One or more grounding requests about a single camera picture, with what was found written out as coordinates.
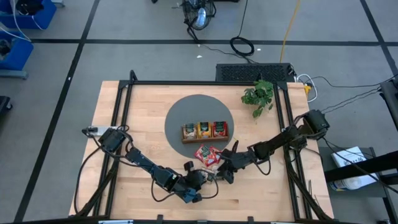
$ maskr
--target black metal frame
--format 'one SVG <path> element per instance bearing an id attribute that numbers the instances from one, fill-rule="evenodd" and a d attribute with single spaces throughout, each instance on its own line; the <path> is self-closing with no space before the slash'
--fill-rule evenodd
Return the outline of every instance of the black metal frame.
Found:
<path id="1" fill-rule="evenodd" d="M 119 105 L 121 102 L 121 95 L 122 95 L 123 89 L 126 86 L 127 86 L 127 95 L 126 95 L 126 101 L 124 104 L 121 125 L 126 124 L 128 106 L 130 104 L 131 90 L 132 90 L 133 85 L 223 85 L 223 86 L 224 85 L 232 85 L 232 86 L 252 85 L 252 82 L 139 81 L 139 80 L 137 80 L 135 75 L 132 75 L 132 74 L 134 74 L 133 71 L 131 71 L 131 74 L 130 74 L 131 79 L 130 80 L 119 81 L 118 93 L 116 95 L 116 102 L 115 102 L 113 116 L 112 116 L 112 122 L 111 122 L 112 126 L 116 125 L 116 118 L 118 117 Z M 287 91 L 287 83 L 279 82 L 276 85 L 274 85 L 274 92 L 275 92 L 275 105 L 277 108 L 277 113 L 278 113 L 278 118 L 279 118 L 279 125 L 282 130 L 285 127 L 285 124 L 284 124 L 284 119 L 283 119 L 282 106 L 280 103 L 280 97 L 279 97 L 279 91 L 278 91 L 279 88 L 282 89 L 283 93 L 284 93 L 284 100 L 285 100 L 289 125 L 291 125 L 293 123 L 293 113 L 292 113 L 292 109 L 290 106 L 290 98 L 289 98 L 289 93 Z M 285 146 L 284 153 L 289 154 L 289 152 L 290 152 L 289 147 Z M 305 185 L 305 177 L 304 177 L 304 173 L 303 173 L 303 167 L 302 167 L 302 161 L 301 161 L 300 154 L 298 152 L 295 152 L 295 156 L 297 157 L 296 166 L 297 166 L 298 176 L 299 176 L 300 180 L 302 181 L 302 183 Z M 99 183 L 102 183 L 102 181 L 106 175 L 106 170 L 107 170 L 108 164 L 109 164 L 109 156 L 106 156 L 103 161 L 103 166 L 102 166 L 102 170 L 101 170 L 101 177 L 100 177 Z M 115 185 L 116 185 L 116 176 L 114 177 L 113 181 L 111 182 L 111 185 L 109 188 L 109 194 L 108 194 L 108 199 L 106 202 L 106 211 L 105 211 L 105 216 L 107 216 L 107 217 L 110 217 L 110 214 L 111 214 Z M 290 190 L 290 196 L 291 196 L 291 201 L 292 201 L 292 209 L 293 209 L 294 219 L 299 220 L 300 219 L 300 211 L 299 211 L 299 206 L 298 206 L 298 201 L 297 201 L 297 194 L 295 191 L 295 184 L 290 178 L 289 178 L 289 190 Z M 99 214 L 100 203 L 101 203 L 101 200 L 99 199 L 97 204 L 95 205 L 93 215 Z M 303 200 L 303 203 L 304 203 L 306 219 L 311 220 L 312 219 L 311 208 L 306 200 Z"/>
<path id="2" fill-rule="evenodd" d="M 126 100 L 124 102 L 124 109 L 123 109 L 123 115 L 122 115 L 122 120 L 121 120 L 121 125 L 125 125 L 127 121 L 127 114 L 129 110 L 129 105 L 130 105 L 130 100 L 131 100 L 131 93 L 132 93 L 132 86 L 133 85 L 218 85 L 218 86 L 247 86 L 247 85 L 252 85 L 252 82 L 208 82 L 208 81 L 197 81 L 197 82 L 192 82 L 192 81 L 139 81 L 137 80 L 137 77 L 135 76 L 134 72 L 130 72 L 130 80 L 120 80 L 119 81 L 119 86 L 118 86 L 118 92 L 116 94 L 116 101 L 115 101 L 115 106 L 113 109 L 113 115 L 112 115 L 112 120 L 111 120 L 111 125 L 116 126 L 116 121 L 118 117 L 118 112 L 120 108 L 120 103 L 121 103 L 121 97 L 122 93 L 125 87 L 127 87 L 127 94 L 126 94 Z M 289 93 L 287 89 L 287 83 L 286 82 L 277 82 L 277 84 L 274 84 L 274 93 L 275 93 L 275 106 L 277 108 L 277 113 L 278 113 L 278 120 L 279 120 L 279 125 L 281 131 L 284 129 L 285 124 L 284 124 L 284 119 L 283 119 L 283 113 L 282 113 L 282 106 L 280 102 L 280 97 L 279 97 L 279 88 L 283 90 L 284 93 L 284 100 L 285 100 L 285 105 L 286 105 L 286 110 L 287 110 L 287 116 L 289 120 L 289 125 L 293 123 L 293 113 L 292 109 L 290 106 L 290 99 L 289 99 Z M 121 148 L 119 148 L 116 153 L 120 154 Z M 285 154 L 285 163 L 286 165 L 291 166 L 291 161 L 290 161 L 290 151 L 289 147 L 285 146 L 284 147 L 284 154 Z M 298 178 L 303 183 L 305 186 L 305 179 L 304 179 L 304 174 L 303 174 L 303 167 L 302 167 L 302 161 L 300 158 L 299 153 L 295 153 L 295 156 L 297 157 L 296 159 L 296 165 L 297 165 L 297 170 L 298 170 Z M 116 167 L 119 165 L 118 161 L 113 162 L 113 166 Z M 109 156 L 104 157 L 103 161 L 103 166 L 101 170 L 101 176 L 100 176 L 100 181 L 99 185 L 101 185 L 107 176 L 107 170 L 109 166 Z M 63 222 L 64 220 L 68 220 L 73 222 L 73 220 L 76 223 L 84 223 L 84 221 L 92 221 L 92 220 L 98 220 L 97 217 L 100 217 L 102 220 L 109 220 L 110 215 L 111 215 L 111 210 L 112 210 L 112 204 L 113 204 L 113 197 L 114 197 L 114 190 L 116 186 L 116 179 L 117 179 L 117 169 L 116 173 L 113 175 L 112 180 L 110 182 L 109 186 L 109 194 L 108 198 L 106 201 L 106 210 L 105 214 L 102 216 L 99 216 L 99 210 L 100 210 L 100 205 L 101 205 L 101 197 L 98 199 L 98 201 L 93 205 L 93 216 L 92 217 L 71 217 L 67 219 L 61 219 L 61 220 L 46 220 L 48 223 L 65 223 Z M 300 217 L 300 210 L 298 206 L 298 201 L 297 201 L 297 194 L 295 191 L 295 183 L 291 178 L 288 178 L 289 180 L 289 191 L 290 191 L 290 196 L 291 196 L 291 201 L 292 201 L 292 210 L 294 214 L 294 219 L 295 222 L 300 222 L 300 223 L 335 223 L 333 220 L 312 220 L 311 216 L 311 208 L 309 204 L 303 200 L 304 203 L 304 209 L 305 209 L 305 214 L 306 218 L 303 219 Z M 253 217 L 248 217 L 248 220 L 246 222 L 230 222 L 230 221 L 188 221 L 188 220 L 163 220 L 163 215 L 158 215 L 156 220 L 134 220 L 134 223 L 156 223 L 156 224 L 161 224 L 161 223 L 184 223 L 184 224 L 189 224 L 189 223 L 249 223 L 249 224 L 254 224 L 254 223 L 271 223 L 271 222 L 255 222 Z"/>

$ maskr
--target food package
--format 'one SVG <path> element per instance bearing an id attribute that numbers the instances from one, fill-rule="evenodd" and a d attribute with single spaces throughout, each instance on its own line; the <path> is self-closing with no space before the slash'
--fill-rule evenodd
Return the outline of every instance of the food package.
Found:
<path id="1" fill-rule="evenodd" d="M 197 138 L 197 126 L 196 124 L 184 124 L 182 126 L 183 138 L 184 139 L 196 139 Z"/>
<path id="2" fill-rule="evenodd" d="M 198 139 L 211 138 L 210 122 L 198 122 Z"/>
<path id="3" fill-rule="evenodd" d="M 217 155 L 216 150 L 217 149 L 213 146 L 207 147 L 202 144 L 195 153 L 195 157 L 206 165 L 206 167 L 209 167 L 220 162 L 220 155 Z"/>
<path id="4" fill-rule="evenodd" d="M 226 121 L 216 121 L 213 123 L 213 137 L 225 137 L 228 135 Z"/>

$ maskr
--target black cable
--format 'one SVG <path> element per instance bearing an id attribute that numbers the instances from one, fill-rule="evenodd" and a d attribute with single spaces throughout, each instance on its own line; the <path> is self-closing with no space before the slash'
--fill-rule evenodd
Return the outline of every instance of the black cable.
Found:
<path id="1" fill-rule="evenodd" d="M 231 40 L 229 40 L 229 44 L 230 44 L 232 50 L 233 50 L 236 54 L 238 54 L 238 55 L 242 56 L 243 58 L 245 58 L 245 59 L 248 61 L 248 63 L 251 63 L 250 60 L 249 60 L 248 58 L 246 58 L 246 57 L 247 57 L 247 56 L 252 56 L 252 55 L 254 54 L 254 45 L 253 45 L 253 43 L 252 43 L 250 40 L 247 40 L 247 39 L 245 39 L 245 38 L 243 38 L 243 37 L 240 37 L 240 35 L 241 35 L 241 33 L 242 33 L 244 17 L 245 17 L 245 15 L 246 15 L 246 9 L 248 8 L 248 2 L 249 2 L 249 0 L 246 0 L 246 4 L 245 4 L 245 6 L 244 6 L 243 17 L 242 17 L 242 23 L 241 23 L 241 28 L 240 28 L 240 30 L 239 30 L 239 34 L 238 34 L 236 37 L 233 37 Z M 248 46 L 250 46 L 250 52 L 240 52 L 240 51 L 238 51 L 238 50 L 235 48 L 235 46 L 234 46 L 234 41 L 235 41 L 235 40 L 240 40 L 240 41 L 243 41 L 244 43 L 248 44 Z"/>
<path id="2" fill-rule="evenodd" d="M 248 1 L 249 1 L 249 0 L 246 0 L 246 4 L 244 5 L 244 11 L 243 11 L 243 17 L 242 17 L 241 28 L 240 28 L 240 30 L 239 30 L 239 34 L 237 35 L 237 37 L 239 37 L 239 36 L 241 35 L 241 33 L 242 33 L 244 17 L 245 17 L 245 15 L 246 15 L 246 9 L 248 8 Z"/>
<path id="3" fill-rule="evenodd" d="M 325 140 L 326 145 L 329 147 L 329 149 L 330 149 L 331 151 L 333 151 L 338 157 L 340 157 L 340 158 L 344 159 L 345 161 L 349 162 L 351 165 L 353 165 L 355 168 L 357 168 L 357 169 L 358 169 L 359 171 L 361 171 L 362 173 L 364 173 L 364 174 L 370 176 L 372 179 L 374 179 L 374 180 L 375 180 L 376 182 L 378 182 L 379 184 L 383 185 L 384 187 L 387 187 L 388 189 L 392 190 L 394 193 L 398 194 L 398 190 L 393 189 L 392 187 L 388 186 L 387 184 L 385 184 L 385 183 L 382 182 L 381 180 L 375 178 L 375 177 L 374 177 L 373 175 L 371 175 L 369 172 L 366 172 L 364 169 L 360 168 L 360 167 L 359 167 L 358 165 L 356 165 L 354 162 L 351 162 L 350 160 L 348 160 L 348 159 L 344 158 L 343 156 L 339 155 L 332 147 L 330 147 L 328 141 L 327 141 L 325 138 L 323 138 L 323 140 Z"/>
<path id="4" fill-rule="evenodd" d="M 340 103 L 338 103 L 338 104 L 335 104 L 335 105 L 333 105 L 333 106 L 328 106 L 328 107 L 326 107 L 325 109 L 322 109 L 321 112 L 322 112 L 322 111 L 325 111 L 325 110 L 327 110 L 327 109 L 329 109 L 329 108 L 334 108 L 334 107 L 336 107 L 336 106 L 339 106 L 339 105 L 342 104 L 342 103 L 345 103 L 345 102 L 347 102 L 347 101 L 349 101 L 349 100 L 355 99 L 355 98 L 357 98 L 357 97 L 359 97 L 359 96 L 365 95 L 365 94 L 370 93 L 370 92 L 375 91 L 375 90 L 378 90 L 378 88 L 375 88 L 375 89 L 366 91 L 366 92 L 364 92 L 364 93 L 360 93 L 360 94 L 358 94 L 358 95 L 355 95 L 355 96 L 353 96 L 353 97 L 351 97 L 351 98 L 348 98 L 347 100 L 344 100 L 344 101 L 342 101 L 342 102 L 340 102 Z"/>
<path id="5" fill-rule="evenodd" d="M 298 156 L 294 157 L 294 159 L 292 159 L 290 162 L 294 162 L 297 158 L 298 158 Z"/>
<path id="6" fill-rule="evenodd" d="M 324 81 L 326 81 L 331 87 L 335 87 L 335 88 L 362 88 L 362 87 L 373 87 L 373 86 L 378 86 L 381 83 L 387 82 L 389 80 L 392 80 L 394 77 L 398 76 L 398 74 L 395 74 L 393 77 L 388 78 L 387 80 L 384 80 L 382 82 L 376 83 L 376 84 L 371 84 L 371 85 L 357 85 L 357 86 L 336 86 L 336 85 L 332 85 L 329 80 L 327 80 L 325 77 L 323 76 L 317 76 L 314 78 L 311 78 L 312 80 L 316 79 L 316 78 L 322 78 L 324 79 Z"/>
<path id="7" fill-rule="evenodd" d="M 152 184 L 150 185 L 150 194 L 152 195 L 152 198 L 155 200 L 155 202 L 163 202 L 164 200 L 168 199 L 169 197 L 175 195 L 175 192 L 168 194 L 168 196 L 158 200 L 155 198 L 155 194 L 154 194 L 154 183 L 155 183 L 155 179 L 152 179 Z"/>
<path id="8" fill-rule="evenodd" d="M 198 170 L 199 170 L 199 171 L 202 171 L 202 172 L 206 172 L 208 175 L 211 175 L 212 178 L 213 178 L 213 180 L 214 180 L 214 183 L 216 184 L 216 188 L 217 188 L 216 193 L 215 193 L 214 195 L 209 196 L 209 197 L 202 197 L 202 199 L 211 199 L 211 198 L 216 197 L 216 196 L 218 195 L 218 183 L 217 183 L 217 178 L 215 177 L 215 175 L 214 175 L 213 173 L 211 173 L 211 172 L 209 172 L 209 171 L 207 171 L 207 170 L 203 170 L 203 169 L 198 169 Z"/>
<path id="9" fill-rule="evenodd" d="M 117 130 L 122 130 L 121 128 L 123 128 L 123 131 L 129 131 L 130 130 L 130 126 L 124 124 L 124 125 L 120 125 L 118 128 L 116 128 Z"/>
<path id="10" fill-rule="evenodd" d="M 332 146 L 335 146 L 335 147 L 337 147 L 338 149 L 340 149 L 340 150 L 342 150 L 342 151 L 346 151 L 346 152 L 349 152 L 349 153 L 351 153 L 351 154 L 356 154 L 357 156 L 361 156 L 361 157 L 363 157 L 363 158 L 365 158 L 365 159 L 367 159 L 366 157 L 364 157 L 364 156 L 362 156 L 361 155 L 361 153 L 362 154 L 364 154 L 364 155 L 367 155 L 367 156 L 369 156 L 370 158 L 374 158 L 374 156 L 372 155 L 372 154 L 369 154 L 369 153 L 366 153 L 366 152 L 359 152 L 359 153 L 356 153 L 356 152 L 350 152 L 349 150 L 347 150 L 347 149 L 345 149 L 345 148 L 343 148 L 343 147 L 340 147 L 340 146 L 337 146 L 337 145 L 335 145 L 335 144 L 333 144 L 332 142 L 330 142 L 330 141 L 328 141 L 328 143 L 329 144 L 331 144 Z"/>
<path id="11" fill-rule="evenodd" d="M 260 168 L 260 166 L 256 163 L 254 163 L 254 165 L 256 165 L 257 169 L 259 169 L 259 171 L 263 174 L 263 175 L 269 175 L 271 173 L 271 160 L 268 159 L 268 172 L 264 173 L 264 171 L 262 171 L 262 169 Z"/>
<path id="12" fill-rule="evenodd" d="M 205 46 L 205 47 L 207 47 L 207 49 L 212 50 L 212 51 L 217 51 L 217 52 L 222 53 L 222 54 L 225 54 L 225 55 L 233 55 L 233 56 L 235 56 L 235 57 L 237 57 L 237 58 L 246 59 L 246 60 L 248 61 L 248 63 L 258 63 L 258 62 L 256 62 L 256 61 L 250 59 L 250 58 L 246 58 L 246 57 L 239 56 L 238 54 L 227 53 L 227 52 L 224 52 L 224 51 L 222 51 L 222 50 L 220 50 L 220 49 L 212 49 L 211 47 L 209 47 L 209 46 L 207 46 L 207 45 L 205 45 L 205 44 L 202 44 L 202 45 Z"/>
<path id="13" fill-rule="evenodd" d="M 100 150 L 100 148 L 95 149 L 90 155 L 87 156 L 87 158 L 83 161 L 83 163 L 80 166 L 79 169 L 79 173 L 77 175 L 77 182 L 76 182 L 76 188 L 75 188 L 75 196 L 73 198 L 73 208 L 75 209 L 75 213 L 78 213 L 78 209 L 77 209 L 77 193 L 79 191 L 79 183 L 80 183 L 80 176 L 81 176 L 81 172 L 86 164 L 86 162 L 88 161 L 88 159 L 93 156 L 96 152 L 98 152 Z"/>
<path id="14" fill-rule="evenodd" d="M 368 97 L 368 96 L 370 96 L 370 95 L 373 95 L 373 94 L 375 94 L 375 93 L 377 93 L 377 92 L 378 92 L 378 90 L 375 91 L 374 93 L 369 93 L 369 94 L 367 94 L 367 95 L 364 95 L 364 96 L 362 96 L 362 97 L 359 97 L 359 98 L 357 98 L 357 99 L 355 99 L 355 100 L 353 100 L 353 101 L 350 101 L 350 102 L 348 102 L 348 103 L 346 103 L 346 104 L 343 104 L 343 105 L 341 105 L 341 106 L 339 106 L 339 107 L 337 107 L 337 108 L 334 108 L 333 110 L 326 111 L 326 112 L 324 112 L 324 114 L 327 114 L 327 113 L 330 113 L 330 112 L 332 112 L 332 111 L 335 111 L 335 110 L 337 110 L 337 109 L 339 109 L 339 108 L 345 107 L 345 106 L 348 105 L 348 104 L 354 103 L 354 102 L 357 101 L 357 100 L 366 98 L 366 97 Z"/>
<path id="15" fill-rule="evenodd" d="M 313 149 L 309 149 L 309 148 L 307 148 L 307 147 L 304 147 L 303 149 L 306 149 L 306 150 L 308 150 L 308 151 L 310 151 L 310 152 L 313 152 L 313 153 L 317 154 L 318 156 L 321 156 L 321 154 L 320 154 L 319 152 L 317 152 L 317 151 L 315 151 L 315 150 L 313 150 Z"/>

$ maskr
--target gray circular mat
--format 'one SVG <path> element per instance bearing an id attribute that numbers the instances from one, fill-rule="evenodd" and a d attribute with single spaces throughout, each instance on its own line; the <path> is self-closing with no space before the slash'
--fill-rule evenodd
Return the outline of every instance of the gray circular mat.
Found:
<path id="1" fill-rule="evenodd" d="M 208 141 L 182 144 L 181 126 L 197 122 L 226 121 L 228 124 L 228 141 Z M 206 95 L 191 95 L 174 103 L 166 116 L 164 125 L 166 138 L 169 144 L 179 154 L 195 158 L 193 155 L 201 144 L 214 146 L 223 150 L 234 134 L 234 121 L 229 109 L 216 98 Z"/>

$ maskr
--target blue bin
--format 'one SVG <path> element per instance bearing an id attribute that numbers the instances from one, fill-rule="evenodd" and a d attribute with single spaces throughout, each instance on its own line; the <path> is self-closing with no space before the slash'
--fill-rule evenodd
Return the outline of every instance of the blue bin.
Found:
<path id="1" fill-rule="evenodd" d="M 10 32 L 19 37 L 23 37 L 20 32 Z M 3 31 L 0 31 L 0 39 L 6 39 L 11 43 L 13 37 Z M 22 70 L 25 66 L 27 59 L 32 53 L 33 44 L 27 40 L 16 39 L 11 51 L 7 54 L 4 60 L 0 60 L 0 69 L 6 70 Z"/>
<path id="2" fill-rule="evenodd" d="M 18 15 L 17 12 L 16 19 L 18 22 L 18 26 L 21 29 L 46 29 L 50 25 L 55 11 L 57 10 L 57 7 L 55 7 L 55 4 L 51 0 L 32 1 L 41 1 L 44 9 L 38 11 L 34 16 Z M 15 25 L 14 16 L 12 15 L 12 8 L 9 1 L 0 0 L 0 11 L 9 13 L 0 15 L 0 22 L 2 22 L 8 28 L 17 28 L 17 26 Z"/>

